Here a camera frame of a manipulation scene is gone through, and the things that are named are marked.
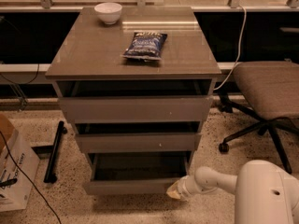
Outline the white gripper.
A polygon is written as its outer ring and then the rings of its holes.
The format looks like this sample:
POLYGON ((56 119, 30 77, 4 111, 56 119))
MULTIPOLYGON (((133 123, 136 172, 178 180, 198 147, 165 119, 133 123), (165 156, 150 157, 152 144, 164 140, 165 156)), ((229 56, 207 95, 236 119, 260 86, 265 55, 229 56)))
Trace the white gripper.
POLYGON ((199 188, 193 175, 182 177, 179 182, 176 181, 166 191, 166 194, 175 200, 187 200, 198 193, 199 188))

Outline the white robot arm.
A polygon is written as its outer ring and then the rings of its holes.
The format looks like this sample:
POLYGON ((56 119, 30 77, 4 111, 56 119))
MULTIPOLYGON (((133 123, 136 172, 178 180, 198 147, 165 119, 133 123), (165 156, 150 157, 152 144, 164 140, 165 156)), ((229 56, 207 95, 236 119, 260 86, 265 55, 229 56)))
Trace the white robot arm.
POLYGON ((269 161, 249 161, 237 175, 203 166, 172 184, 166 194, 186 200, 218 189, 235 196, 235 224, 299 224, 299 180, 269 161))

